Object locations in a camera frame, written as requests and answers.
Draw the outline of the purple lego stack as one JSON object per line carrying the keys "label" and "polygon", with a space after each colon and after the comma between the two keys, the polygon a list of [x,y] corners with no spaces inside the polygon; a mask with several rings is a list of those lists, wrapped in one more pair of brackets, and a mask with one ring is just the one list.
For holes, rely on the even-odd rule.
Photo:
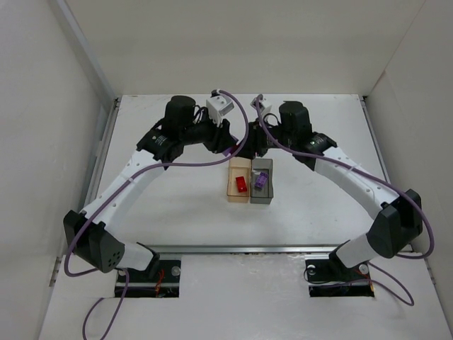
{"label": "purple lego stack", "polygon": [[231,149],[231,147],[230,147],[230,148],[224,150],[222,152],[222,154],[224,156],[226,156],[226,157],[229,157],[229,156],[233,156],[234,157],[235,155],[237,155],[240,152],[240,150],[241,150],[240,146],[238,146],[237,149],[235,149],[235,150]]}
{"label": "purple lego stack", "polygon": [[268,182],[268,174],[266,172],[261,171],[256,179],[254,186],[259,189],[265,188],[266,183]]}

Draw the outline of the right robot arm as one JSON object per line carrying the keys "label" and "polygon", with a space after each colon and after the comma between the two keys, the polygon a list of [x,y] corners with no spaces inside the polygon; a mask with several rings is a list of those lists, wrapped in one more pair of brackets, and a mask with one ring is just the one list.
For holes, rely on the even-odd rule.
{"label": "right robot arm", "polygon": [[423,231],[421,199],[413,190],[402,192],[365,171],[329,136],[313,130],[308,109],[298,101],[285,101],[278,108],[280,119],[270,125],[271,106],[259,96],[251,107],[257,118],[241,155],[254,159],[279,148],[313,172],[332,181],[359,203],[373,223],[368,232],[338,246],[329,255],[337,272],[377,257],[391,259]]}

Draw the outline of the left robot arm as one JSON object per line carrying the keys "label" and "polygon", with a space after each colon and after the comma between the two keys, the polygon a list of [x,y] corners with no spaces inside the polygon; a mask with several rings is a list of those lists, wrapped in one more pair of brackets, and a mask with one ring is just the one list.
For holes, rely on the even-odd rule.
{"label": "left robot arm", "polygon": [[[177,158],[188,145],[204,144],[214,154],[230,153],[220,159],[229,161],[243,148],[229,132],[225,115],[238,108],[240,101],[225,90],[215,90],[204,106],[195,99],[172,96],[163,117],[138,141],[123,170],[113,182],[80,211],[70,210],[63,219],[68,250],[64,272],[79,277],[96,271],[109,273],[130,269],[148,275],[156,271],[160,256],[140,242],[125,242],[117,237],[122,219],[138,201],[144,190],[170,167],[182,167]],[[71,256],[90,265],[84,272],[69,268]]]}

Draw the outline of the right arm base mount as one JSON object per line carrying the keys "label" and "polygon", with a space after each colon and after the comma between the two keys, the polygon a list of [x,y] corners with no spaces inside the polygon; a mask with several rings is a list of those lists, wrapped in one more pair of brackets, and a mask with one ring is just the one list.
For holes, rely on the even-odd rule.
{"label": "right arm base mount", "polygon": [[374,297],[366,263],[346,268],[330,259],[306,259],[304,280],[311,298]]}

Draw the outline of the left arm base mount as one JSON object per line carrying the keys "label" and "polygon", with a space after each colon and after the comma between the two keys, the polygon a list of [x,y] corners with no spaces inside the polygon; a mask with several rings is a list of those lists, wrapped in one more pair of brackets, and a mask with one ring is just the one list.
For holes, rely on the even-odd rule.
{"label": "left arm base mount", "polygon": [[181,256],[164,254],[155,273],[129,269],[130,281],[125,293],[126,298],[178,298],[182,261]]}

